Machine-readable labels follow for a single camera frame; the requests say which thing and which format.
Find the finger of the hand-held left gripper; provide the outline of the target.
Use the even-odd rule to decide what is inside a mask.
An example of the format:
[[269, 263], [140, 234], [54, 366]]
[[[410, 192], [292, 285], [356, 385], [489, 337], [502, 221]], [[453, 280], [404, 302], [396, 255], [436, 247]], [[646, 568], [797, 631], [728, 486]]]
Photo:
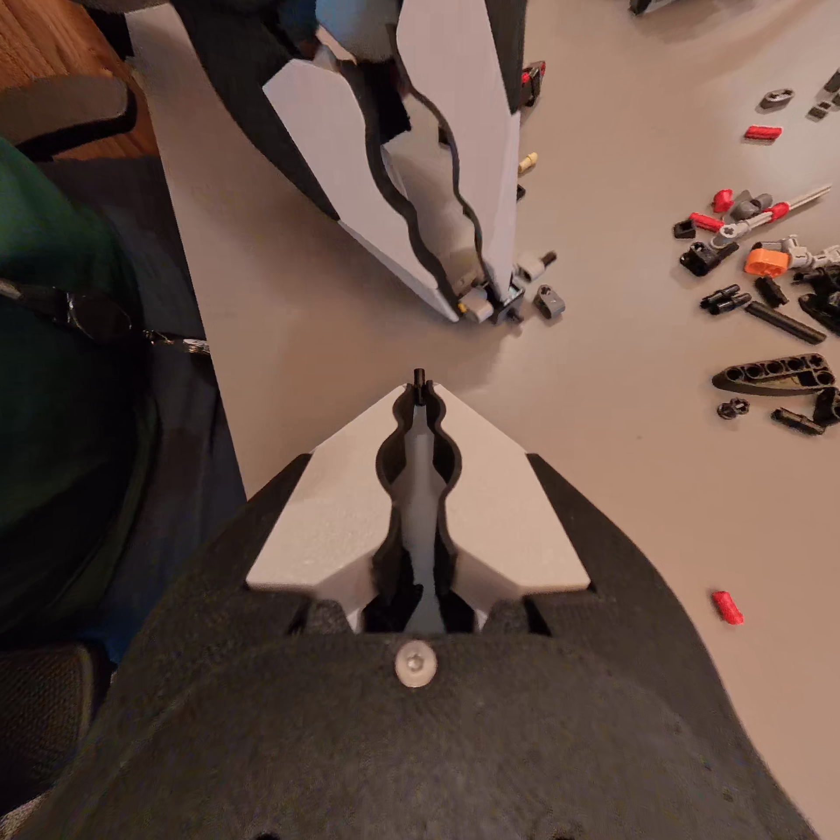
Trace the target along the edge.
[[454, 192], [475, 229], [497, 307], [511, 291], [517, 226], [523, 2], [405, 1], [395, 52], [446, 132]]
[[339, 225], [428, 306], [458, 321], [445, 269], [424, 243], [415, 206], [392, 179], [375, 104], [357, 66], [293, 59], [263, 90]]

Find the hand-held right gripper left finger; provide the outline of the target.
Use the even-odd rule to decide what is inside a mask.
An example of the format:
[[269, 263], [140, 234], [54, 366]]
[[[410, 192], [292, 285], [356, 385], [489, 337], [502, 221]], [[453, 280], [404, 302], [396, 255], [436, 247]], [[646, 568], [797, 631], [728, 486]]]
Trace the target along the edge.
[[403, 557], [394, 484], [413, 415], [413, 386], [398, 386], [312, 450], [247, 573], [249, 589], [336, 602], [355, 632], [369, 604], [394, 598]]

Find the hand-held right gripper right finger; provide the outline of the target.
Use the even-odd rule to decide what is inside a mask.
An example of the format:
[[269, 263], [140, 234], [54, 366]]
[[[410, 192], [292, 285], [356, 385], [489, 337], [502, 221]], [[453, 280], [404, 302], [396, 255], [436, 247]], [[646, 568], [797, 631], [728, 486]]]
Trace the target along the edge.
[[447, 629], [502, 601], [591, 586], [526, 450], [438, 383], [428, 384], [437, 503], [434, 584]]

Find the yellow axle lego assembly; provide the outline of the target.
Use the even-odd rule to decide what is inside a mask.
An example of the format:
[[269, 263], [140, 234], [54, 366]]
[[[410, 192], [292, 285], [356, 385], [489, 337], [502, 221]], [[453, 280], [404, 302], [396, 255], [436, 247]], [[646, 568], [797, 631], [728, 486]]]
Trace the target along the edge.
[[557, 259], [554, 251], [549, 251], [542, 256], [523, 255], [514, 264], [507, 286], [499, 292], [494, 283], [485, 277], [478, 268], [474, 268], [458, 278], [455, 283], [456, 309], [460, 316], [464, 317], [458, 309], [459, 299], [467, 293], [471, 287], [484, 287], [487, 289], [488, 297], [492, 302], [495, 312], [488, 320], [493, 324], [501, 322], [522, 322], [521, 308], [525, 294], [525, 284], [539, 280]]

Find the black triangular lego beam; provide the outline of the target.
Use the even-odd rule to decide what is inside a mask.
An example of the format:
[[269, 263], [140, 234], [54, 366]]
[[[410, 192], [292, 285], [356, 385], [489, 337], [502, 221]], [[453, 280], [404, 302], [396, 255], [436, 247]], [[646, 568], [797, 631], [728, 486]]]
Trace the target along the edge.
[[711, 384], [720, 391], [754, 396], [808, 396], [838, 386], [819, 353], [731, 365], [714, 374]]

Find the pile of lego pieces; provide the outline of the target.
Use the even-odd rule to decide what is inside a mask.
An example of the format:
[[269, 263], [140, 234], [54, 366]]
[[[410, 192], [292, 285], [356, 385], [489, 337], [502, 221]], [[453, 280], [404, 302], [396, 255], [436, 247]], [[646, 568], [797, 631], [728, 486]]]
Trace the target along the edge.
[[[737, 255], [742, 244], [752, 236], [821, 202], [832, 189], [832, 184], [820, 185], [787, 201], [775, 201], [766, 193], [737, 195], [731, 190], [721, 190], [712, 199], [713, 215], [692, 213], [673, 226], [675, 238], [690, 241], [679, 256], [679, 264], [694, 278], [705, 279]], [[820, 351], [829, 337], [838, 338], [839, 334], [838, 265], [838, 245], [813, 250], [795, 234], [777, 239], [757, 238], [743, 253], [742, 273], [751, 282], [751, 288], [737, 282], [718, 288], [702, 297], [698, 308], [711, 318], [743, 312], [783, 333], [801, 344], [801, 349], [766, 360], [818, 353], [825, 358], [838, 382], [838, 371], [833, 370]], [[828, 429], [838, 428], [838, 386], [815, 395], [724, 393], [731, 397], [718, 405], [717, 414], [729, 422], [749, 412], [748, 396], [806, 397], [812, 400], [809, 413], [778, 406], [770, 411], [771, 422], [807, 437], [820, 437]]]

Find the person's legs blue pants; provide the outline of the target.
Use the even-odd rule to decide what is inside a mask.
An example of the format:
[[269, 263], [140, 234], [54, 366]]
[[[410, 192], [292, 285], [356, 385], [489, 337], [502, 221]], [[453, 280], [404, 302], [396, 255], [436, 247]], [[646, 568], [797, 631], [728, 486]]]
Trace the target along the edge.
[[[116, 229], [148, 327], [204, 339], [162, 163], [70, 160], [40, 169]], [[211, 359], [159, 344], [150, 357], [161, 429], [150, 483], [121, 565], [80, 634], [104, 646], [114, 664], [186, 562], [246, 501]]]

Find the brown office chair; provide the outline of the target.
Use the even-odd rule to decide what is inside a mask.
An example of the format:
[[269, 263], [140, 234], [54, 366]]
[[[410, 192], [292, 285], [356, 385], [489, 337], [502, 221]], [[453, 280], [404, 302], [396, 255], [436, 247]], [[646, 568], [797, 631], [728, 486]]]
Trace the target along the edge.
[[133, 131], [137, 98], [116, 77], [55, 76], [1, 92], [1, 135], [34, 163]]

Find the black badge reel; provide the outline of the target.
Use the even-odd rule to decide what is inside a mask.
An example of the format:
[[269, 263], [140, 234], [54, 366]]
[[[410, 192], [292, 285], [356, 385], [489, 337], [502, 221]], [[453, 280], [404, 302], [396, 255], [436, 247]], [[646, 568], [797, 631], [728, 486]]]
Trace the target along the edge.
[[145, 341], [204, 358], [210, 357], [208, 342], [173, 333], [136, 328], [130, 315], [100, 290], [77, 292], [1, 279], [2, 298], [33, 312], [53, 325], [80, 333], [100, 345]]

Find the person's torso green shirt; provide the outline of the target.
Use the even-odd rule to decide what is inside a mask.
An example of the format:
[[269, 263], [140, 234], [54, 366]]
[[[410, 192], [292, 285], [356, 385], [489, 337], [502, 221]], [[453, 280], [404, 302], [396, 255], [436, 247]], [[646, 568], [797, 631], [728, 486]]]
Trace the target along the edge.
[[[141, 329], [137, 280], [119, 237], [6, 140], [2, 279], [97, 289]], [[2, 298], [2, 642], [92, 613], [143, 504], [159, 423], [149, 345], [100, 345]]]

